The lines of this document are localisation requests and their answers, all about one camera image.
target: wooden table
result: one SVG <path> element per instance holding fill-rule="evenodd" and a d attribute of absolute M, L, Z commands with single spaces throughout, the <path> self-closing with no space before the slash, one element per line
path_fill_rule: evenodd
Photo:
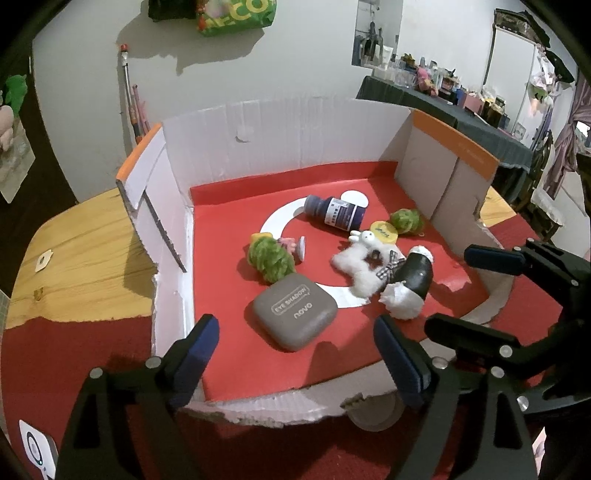
<path fill-rule="evenodd" d="M 492 226 L 515 215 L 492 188 L 482 220 Z M 44 270 L 37 258 L 52 249 Z M 156 267 L 144 251 L 117 189 L 61 213 L 35 234 L 18 272 L 7 328 L 28 319 L 110 320 L 152 313 Z"/>

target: table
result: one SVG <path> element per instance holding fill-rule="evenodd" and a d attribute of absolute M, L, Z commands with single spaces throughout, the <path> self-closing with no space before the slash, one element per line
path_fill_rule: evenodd
<path fill-rule="evenodd" d="M 517 197 L 525 175 L 530 170 L 533 152 L 515 138 L 457 105 L 449 105 L 439 98 L 399 87 L 388 80 L 365 77 L 357 98 L 416 108 L 455 128 L 499 159 L 494 185 L 508 202 L 512 203 Z"/>
<path fill-rule="evenodd" d="M 481 216 L 487 226 L 515 212 L 490 188 Z M 37 258 L 52 249 L 45 268 Z M 45 223 L 29 244 L 8 308 L 7 329 L 28 319 L 83 322 L 150 316 L 156 267 L 139 241 L 117 189 Z"/>

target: white device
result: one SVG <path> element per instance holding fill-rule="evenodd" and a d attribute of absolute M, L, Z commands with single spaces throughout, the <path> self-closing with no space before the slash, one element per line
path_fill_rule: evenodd
<path fill-rule="evenodd" d="M 35 465 L 43 475 L 43 479 L 56 477 L 57 447 L 49 435 L 41 433 L 27 422 L 19 420 L 22 444 L 29 461 Z"/>

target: dark blue bottle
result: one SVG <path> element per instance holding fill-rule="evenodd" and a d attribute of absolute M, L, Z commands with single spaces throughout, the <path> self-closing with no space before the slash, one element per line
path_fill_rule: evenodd
<path fill-rule="evenodd" d="M 306 215 L 322 220 L 325 224 L 346 232 L 359 230 L 365 215 L 365 208 L 335 197 L 326 200 L 308 195 L 304 204 Z"/>

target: white bunny figurine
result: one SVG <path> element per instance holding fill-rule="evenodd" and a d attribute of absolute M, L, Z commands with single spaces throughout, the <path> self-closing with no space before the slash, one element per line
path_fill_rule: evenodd
<path fill-rule="evenodd" d="M 374 251 L 378 251 L 383 264 L 390 259 L 390 251 L 395 251 L 398 258 L 404 258 L 402 252 L 395 245 L 386 245 L 378 240 L 374 233 L 365 230 L 353 230 L 349 237 L 351 245 L 332 258 L 332 264 L 343 273 L 353 278 L 351 292 L 363 299 L 370 298 L 386 280 L 378 278 L 375 270 L 369 267 L 365 258 Z"/>

